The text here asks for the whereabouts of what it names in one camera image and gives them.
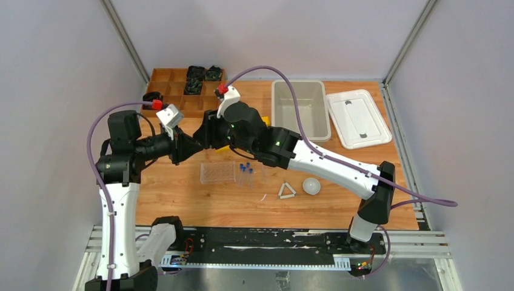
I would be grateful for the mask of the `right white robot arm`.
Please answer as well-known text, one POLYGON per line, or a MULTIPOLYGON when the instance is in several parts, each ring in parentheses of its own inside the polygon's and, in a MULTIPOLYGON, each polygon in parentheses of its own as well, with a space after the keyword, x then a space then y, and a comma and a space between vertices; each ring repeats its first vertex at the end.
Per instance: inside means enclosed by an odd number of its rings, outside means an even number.
POLYGON ((243 102, 229 106, 221 115, 216 110, 205 111, 193 137, 205 149, 229 146, 252 155, 265 166, 306 172, 356 194, 361 202, 346 236, 347 247, 354 253, 368 248, 375 229, 389 221, 395 166, 387 161, 377 166, 341 155, 330 157, 329 151, 299 133, 267 126, 257 109, 243 102))

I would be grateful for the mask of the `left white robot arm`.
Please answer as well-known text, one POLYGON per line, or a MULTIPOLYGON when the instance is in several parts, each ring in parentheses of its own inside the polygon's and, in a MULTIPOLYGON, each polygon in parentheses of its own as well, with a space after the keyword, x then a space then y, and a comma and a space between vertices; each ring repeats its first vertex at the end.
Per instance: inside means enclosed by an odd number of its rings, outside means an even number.
POLYGON ((174 107, 156 113, 161 133, 143 139, 141 114, 124 110, 109 115, 109 139, 92 163, 102 204, 101 259, 86 290, 156 290, 158 264, 167 249, 179 250, 185 233, 177 216, 158 218, 146 241, 136 246, 136 203, 142 171, 163 156, 178 165, 202 147, 178 124, 184 115, 174 107))

